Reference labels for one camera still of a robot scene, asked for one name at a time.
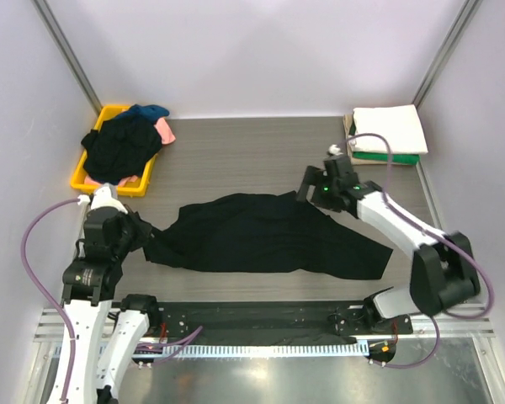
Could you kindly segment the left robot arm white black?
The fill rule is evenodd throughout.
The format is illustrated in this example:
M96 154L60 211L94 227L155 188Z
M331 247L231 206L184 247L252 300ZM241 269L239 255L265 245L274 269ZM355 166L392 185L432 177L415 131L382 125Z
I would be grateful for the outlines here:
M137 344L162 325L155 297L127 295L109 342L102 343L122 264L147 243L152 227L118 200L110 184L88 202L78 254L62 276L66 328L50 403L116 403Z

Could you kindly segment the black t shirt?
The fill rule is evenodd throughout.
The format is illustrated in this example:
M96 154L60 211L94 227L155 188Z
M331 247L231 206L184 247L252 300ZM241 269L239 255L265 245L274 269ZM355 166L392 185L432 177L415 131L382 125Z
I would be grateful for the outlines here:
M296 193L231 194L180 208L153 229L147 261L207 273L290 273L381 279L392 250L338 224Z

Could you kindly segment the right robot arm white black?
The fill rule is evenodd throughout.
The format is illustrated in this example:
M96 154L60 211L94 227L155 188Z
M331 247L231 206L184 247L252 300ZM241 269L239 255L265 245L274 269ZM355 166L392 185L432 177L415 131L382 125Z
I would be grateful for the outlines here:
M436 316L481 293L468 237L446 234L402 209L377 183L362 182L347 155L332 146L322 167L306 168L300 202L347 212L391 239L411 260L406 287L391 287L364 299L362 320L380 333L399 316Z

